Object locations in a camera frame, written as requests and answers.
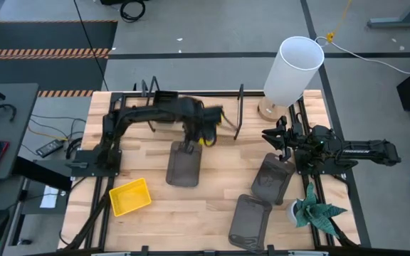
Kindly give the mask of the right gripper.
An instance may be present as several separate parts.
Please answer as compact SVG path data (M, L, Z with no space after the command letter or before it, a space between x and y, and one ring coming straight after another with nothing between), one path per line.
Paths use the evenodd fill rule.
M294 121L291 128L287 128L287 117L281 116L278 120L278 128L264 129L262 137L274 148L282 149L284 154L280 155L280 161L286 162L291 157L291 148L296 148L298 145L298 137L300 136L300 123Z

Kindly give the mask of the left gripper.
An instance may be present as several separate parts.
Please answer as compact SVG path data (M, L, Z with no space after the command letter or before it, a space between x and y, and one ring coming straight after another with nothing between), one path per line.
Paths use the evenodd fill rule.
M216 105L206 107L201 103L201 131L202 138L205 141L215 140L215 126L221 123L221 115L223 114L223 106ZM195 124L186 125L186 145L189 146L192 142L198 142L199 135Z

